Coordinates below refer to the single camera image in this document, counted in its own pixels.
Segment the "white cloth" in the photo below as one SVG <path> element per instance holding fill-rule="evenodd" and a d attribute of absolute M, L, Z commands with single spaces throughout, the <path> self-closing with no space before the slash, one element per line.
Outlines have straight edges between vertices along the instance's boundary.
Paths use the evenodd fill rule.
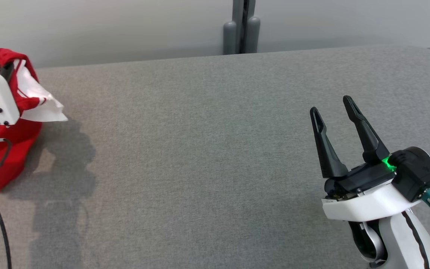
<path fill-rule="evenodd" d="M 63 114 L 63 104 L 54 98 L 54 96 L 46 91 L 29 73 L 25 66 L 26 61 L 22 60 L 19 65 L 19 60 L 14 61 L 14 68 L 17 69 L 16 77 L 18 79 L 18 93 L 22 97 L 38 97 L 39 106 L 34 109 L 25 110 L 21 118 L 29 121 L 67 121 L 67 117 Z"/>

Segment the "gray table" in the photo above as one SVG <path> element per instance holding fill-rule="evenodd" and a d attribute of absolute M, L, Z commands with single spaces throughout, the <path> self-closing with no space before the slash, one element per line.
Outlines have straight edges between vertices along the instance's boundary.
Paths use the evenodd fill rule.
<path fill-rule="evenodd" d="M 43 126 L 0 194 L 14 268 L 363 268 L 348 225 L 321 209 L 310 107 L 348 167 L 362 148 L 345 94 L 391 151 L 430 153 L 427 49 L 37 71 L 70 121 Z M 430 210 L 415 212 L 430 233 Z"/>

